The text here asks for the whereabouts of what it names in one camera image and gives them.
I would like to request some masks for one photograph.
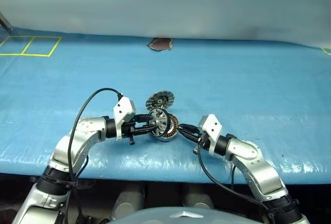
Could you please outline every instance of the silver robot arm segment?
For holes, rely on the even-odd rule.
[[[136,114],[133,102],[127,97],[122,97],[113,110],[114,119],[86,117],[78,122],[71,146],[74,174],[79,172],[94,144],[106,138],[121,139],[124,136],[122,124]],[[74,183],[70,182],[67,156],[70,135],[71,132],[56,145],[43,175],[32,186],[12,224],[62,223],[63,214],[58,209],[68,197],[67,185]]]
[[[297,202],[289,196],[276,169],[263,158],[256,144],[232,135],[222,136],[222,126],[213,114],[202,117],[199,129],[203,134],[196,142],[202,142],[209,154],[222,155],[240,169],[254,197],[269,208],[269,217],[276,224],[309,223],[299,212]]]

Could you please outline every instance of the white wall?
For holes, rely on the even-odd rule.
[[[0,12],[13,26],[46,31],[331,48],[331,0],[0,0]]]

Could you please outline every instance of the blue tarp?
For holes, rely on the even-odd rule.
[[[62,36],[50,57],[0,56],[0,172],[39,175],[57,142],[72,128],[95,90],[113,87],[147,113],[159,90],[175,95],[169,112],[197,125],[214,113],[223,134],[256,143],[287,184],[331,183],[331,57],[321,49],[283,42],[175,39],[155,52],[138,37],[19,30]],[[0,34],[0,42],[6,38]],[[29,41],[8,39],[0,53],[21,52]],[[26,52],[48,53],[54,39],[36,38]],[[98,95],[84,116],[112,116],[116,96]],[[193,154],[195,144],[149,135],[95,145],[83,177],[209,182]],[[203,158],[221,182],[231,164]],[[244,183],[237,172],[236,181]]]

